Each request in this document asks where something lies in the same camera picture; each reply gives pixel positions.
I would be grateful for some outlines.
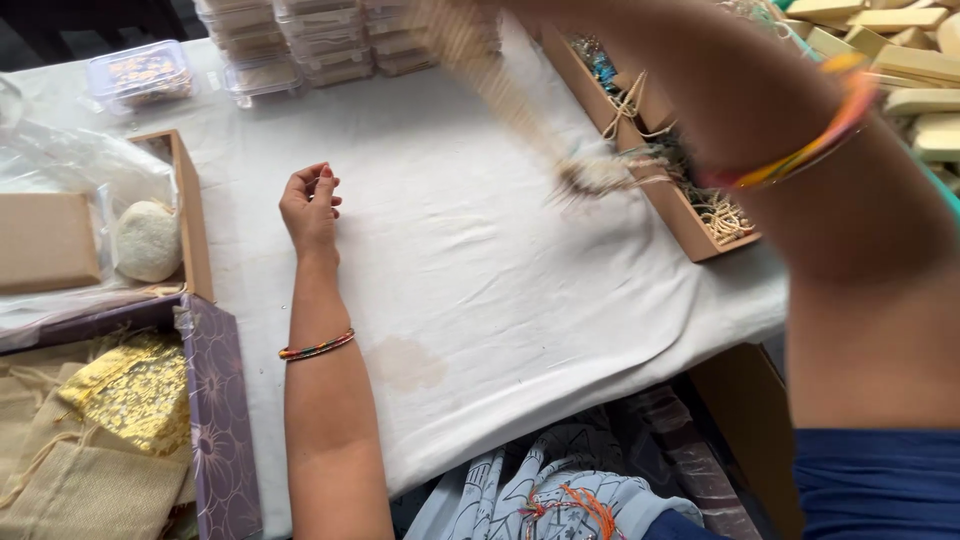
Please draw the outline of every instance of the person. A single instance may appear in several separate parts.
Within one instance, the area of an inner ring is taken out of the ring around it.
[[[844,100],[813,62],[703,0],[500,5],[635,50],[702,170],[751,171],[788,156],[822,134]],[[879,117],[861,124],[782,182],[734,191],[789,272],[786,369],[804,538],[960,538],[958,219]],[[291,350],[349,328],[336,285],[338,182],[314,165],[291,177],[280,202],[298,257]],[[288,363],[285,395],[296,537],[392,537],[355,342]],[[550,428],[512,479],[499,477],[502,450],[477,458],[447,486],[462,488],[458,512],[428,504],[418,537],[715,537],[697,527],[692,504],[618,475],[607,435],[584,430],[575,440],[577,429]],[[616,531],[602,525],[603,508]]]

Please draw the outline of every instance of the white round object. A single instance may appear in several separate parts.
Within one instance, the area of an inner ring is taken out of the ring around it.
[[[166,280],[183,261],[177,217],[150,201],[133,203],[123,212],[114,245],[117,270],[142,282]]]

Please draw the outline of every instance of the stain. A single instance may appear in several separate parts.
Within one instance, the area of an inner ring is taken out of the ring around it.
[[[443,358],[430,354],[417,341],[395,335],[364,353],[364,359],[371,379],[404,394],[440,384],[447,369]]]

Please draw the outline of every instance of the brown paper package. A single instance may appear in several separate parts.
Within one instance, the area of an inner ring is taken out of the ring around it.
[[[82,193],[0,193],[0,294],[100,282]]]

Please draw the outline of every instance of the multicolored thread bracelet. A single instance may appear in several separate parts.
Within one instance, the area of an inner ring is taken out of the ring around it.
[[[280,356],[280,359],[285,362],[304,360],[307,358],[312,358],[313,356],[320,356],[323,353],[329,353],[338,347],[348,344],[353,339],[354,335],[355,332],[353,329],[349,329],[347,333],[341,335],[340,337],[325,341],[320,345],[314,345],[313,347],[307,347],[306,349],[300,349],[299,351],[290,351],[290,348],[287,347],[286,349],[283,349],[277,353],[277,355]]]
[[[821,64],[822,71],[840,75],[846,92],[843,105],[840,106],[840,110],[822,135],[786,158],[755,171],[707,172],[700,175],[700,181],[709,187],[751,187],[758,184],[771,184],[800,171],[849,140],[852,134],[862,129],[861,120],[870,110],[870,105],[876,96],[876,81],[870,77],[865,60],[866,57],[863,55],[850,53],[839,55]]]

